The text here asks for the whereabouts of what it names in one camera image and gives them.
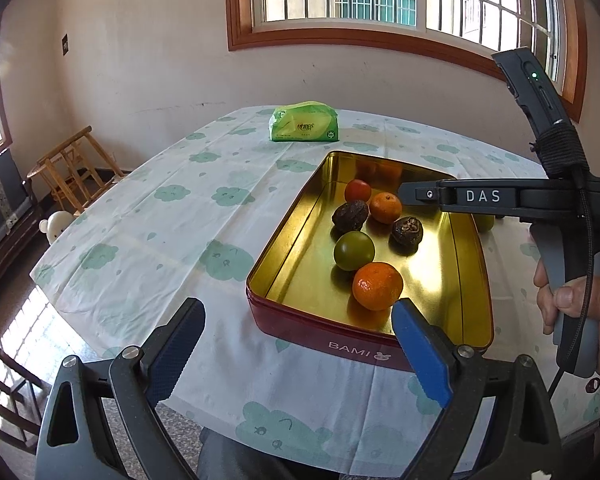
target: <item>plush toy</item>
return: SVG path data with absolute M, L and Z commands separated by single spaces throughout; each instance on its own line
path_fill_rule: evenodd
M 75 217 L 71 213 L 56 211 L 49 217 L 49 220 L 40 221 L 40 230 L 46 233 L 46 239 L 52 244 L 74 220 Z

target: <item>wooden stool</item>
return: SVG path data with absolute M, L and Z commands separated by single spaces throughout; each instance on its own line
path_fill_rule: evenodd
M 114 176 L 108 182 L 104 182 L 101 179 L 94 165 L 87 157 L 83 147 L 80 145 L 82 139 L 86 139 L 104 163 L 108 165 L 106 169 L 113 171 Z M 63 178 L 58 168 L 56 168 L 56 164 L 59 162 L 64 162 L 66 165 L 69 172 L 67 178 Z M 83 213 L 107 189 L 124 178 L 122 170 L 120 170 L 115 161 L 91 136 L 90 126 L 76 133 L 65 142 L 58 144 L 49 153 L 40 158 L 36 167 L 29 171 L 27 178 L 32 178 L 37 174 L 40 174 L 49 186 L 52 197 L 60 204 L 60 207 L 66 210 L 63 202 L 66 199 L 75 208 L 76 215 Z M 98 186 L 93 192 L 90 192 L 85 184 L 85 180 L 89 177 Z M 78 198 L 76 192 L 79 192 L 82 198 Z
M 10 405 L 7 407 L 0 404 L 0 416 L 13 424 L 20 432 L 20 438 L 17 438 L 0 429 L 0 440 L 17 449 L 35 454 L 36 447 L 38 446 L 38 437 L 40 436 L 42 414 L 40 413 L 40 407 L 38 406 L 33 386 L 35 385 L 43 390 L 48 384 L 29 372 L 24 366 L 14 361 L 14 359 L 5 354 L 1 348 L 0 361 L 2 361 L 7 368 L 10 368 L 21 377 L 21 379 L 13 386 L 7 386 L 0 381 L 0 391 L 7 394 Z M 18 403 L 24 406 L 30 406 L 34 421 L 20 415 L 18 412 Z M 32 434 L 33 437 L 27 438 L 25 431 Z

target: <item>person's leg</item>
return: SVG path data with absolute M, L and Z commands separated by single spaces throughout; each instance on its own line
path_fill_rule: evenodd
M 338 480 L 339 474 L 268 455 L 204 428 L 200 480 Z

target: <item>green fruit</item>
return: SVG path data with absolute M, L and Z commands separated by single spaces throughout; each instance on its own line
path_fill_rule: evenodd
M 360 231 L 343 234 L 333 249 L 333 259 L 342 270 L 358 270 L 370 264 L 376 256 L 376 247 L 367 235 Z
M 488 233 L 495 224 L 496 217 L 494 215 L 474 215 L 475 226 L 479 233 Z

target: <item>beige wall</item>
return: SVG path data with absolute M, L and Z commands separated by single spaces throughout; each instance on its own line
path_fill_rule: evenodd
M 58 0 L 12 0 L 2 14 L 0 81 L 13 139 L 11 153 L 24 178 L 38 158 L 71 133 L 59 85 Z M 48 189 L 40 178 L 34 190 Z
M 38 30 L 43 15 L 58 20 L 44 34 Z M 600 19 L 591 6 L 587 18 L 589 79 L 579 130 L 600 174 Z M 62 57 L 65 33 L 70 51 Z M 18 78 L 3 83 L 10 86 L 5 104 L 12 130 L 19 122 L 24 132 L 29 123 L 28 137 L 14 137 L 14 150 L 41 142 L 30 158 L 65 130 L 61 95 L 70 130 L 91 124 L 127 169 L 236 108 L 303 100 L 432 124 L 530 156 L 531 129 L 500 81 L 425 57 L 359 47 L 229 53 L 224 0 L 14 0 L 2 36 L 44 60 L 44 68 L 40 61 L 36 69 L 18 65 Z M 24 158 L 16 161 L 21 170 Z

